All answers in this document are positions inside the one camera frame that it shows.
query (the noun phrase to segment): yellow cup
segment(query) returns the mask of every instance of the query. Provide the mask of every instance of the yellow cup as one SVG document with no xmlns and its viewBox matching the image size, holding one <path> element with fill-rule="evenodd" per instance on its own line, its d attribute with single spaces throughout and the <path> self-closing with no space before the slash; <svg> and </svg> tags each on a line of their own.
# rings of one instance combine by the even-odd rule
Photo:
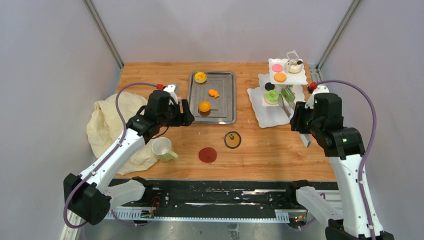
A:
<svg viewBox="0 0 424 240">
<path fill-rule="evenodd" d="M 174 152 L 171 140 L 166 137 L 159 137 L 158 139 L 155 139 L 151 145 L 151 151 L 162 162 L 178 159 L 178 154 Z"/>
</svg>

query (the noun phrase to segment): pink cookie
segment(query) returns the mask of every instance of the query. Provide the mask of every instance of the pink cookie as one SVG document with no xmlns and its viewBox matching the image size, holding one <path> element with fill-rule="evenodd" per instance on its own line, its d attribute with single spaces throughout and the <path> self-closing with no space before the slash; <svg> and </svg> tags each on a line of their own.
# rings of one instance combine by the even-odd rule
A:
<svg viewBox="0 0 424 240">
<path fill-rule="evenodd" d="M 279 73 L 283 70 L 283 66 L 281 66 L 280 64 L 274 64 L 272 65 L 272 70 L 276 73 Z"/>
</svg>

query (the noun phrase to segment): wooden tabletop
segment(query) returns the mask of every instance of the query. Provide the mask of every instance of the wooden tabletop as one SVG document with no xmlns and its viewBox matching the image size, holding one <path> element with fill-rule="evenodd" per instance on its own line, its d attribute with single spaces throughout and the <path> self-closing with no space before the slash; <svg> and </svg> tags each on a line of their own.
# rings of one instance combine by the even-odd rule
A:
<svg viewBox="0 0 424 240">
<path fill-rule="evenodd" d="M 146 82 L 179 85 L 178 96 L 187 98 L 189 75 L 193 71 L 231 71 L 236 75 L 237 120 L 232 125 L 192 124 L 171 127 L 164 137 L 172 141 L 178 160 L 158 161 L 146 171 L 117 177 L 158 179 L 335 181 L 336 177 L 324 156 L 324 151 L 312 142 L 305 147 L 290 125 L 260 128 L 247 89 L 259 86 L 258 74 L 268 73 L 268 63 L 235 62 L 127 62 L 122 71 L 118 90 L 123 86 Z M 311 80 L 305 64 L 308 81 Z M 303 86 L 306 99 L 309 94 Z M 154 90 L 148 86 L 133 86 L 126 91 L 148 98 Z M 230 131 L 241 135 L 241 145 L 229 149 L 224 136 Z M 212 147 L 217 159 L 212 163 L 199 160 L 199 151 Z"/>
</svg>

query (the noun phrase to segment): green donut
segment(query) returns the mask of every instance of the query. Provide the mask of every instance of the green donut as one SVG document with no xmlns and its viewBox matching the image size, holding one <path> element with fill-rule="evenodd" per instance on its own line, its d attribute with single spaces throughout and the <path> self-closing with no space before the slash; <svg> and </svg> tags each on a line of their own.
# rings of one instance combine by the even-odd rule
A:
<svg viewBox="0 0 424 240">
<path fill-rule="evenodd" d="M 265 94 L 265 98 L 270 102 L 277 102 L 279 97 L 279 92 L 276 90 L 269 90 Z"/>
</svg>

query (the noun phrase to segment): mug handle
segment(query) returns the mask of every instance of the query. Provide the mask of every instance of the mug handle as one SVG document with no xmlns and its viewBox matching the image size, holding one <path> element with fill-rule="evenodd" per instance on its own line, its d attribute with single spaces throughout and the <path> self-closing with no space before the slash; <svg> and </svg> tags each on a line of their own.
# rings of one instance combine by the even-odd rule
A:
<svg viewBox="0 0 424 240">
<path fill-rule="evenodd" d="M 168 152 L 169 155 L 171 155 L 173 157 L 174 160 L 178 159 L 178 154 L 176 154 L 173 151 Z"/>
</svg>

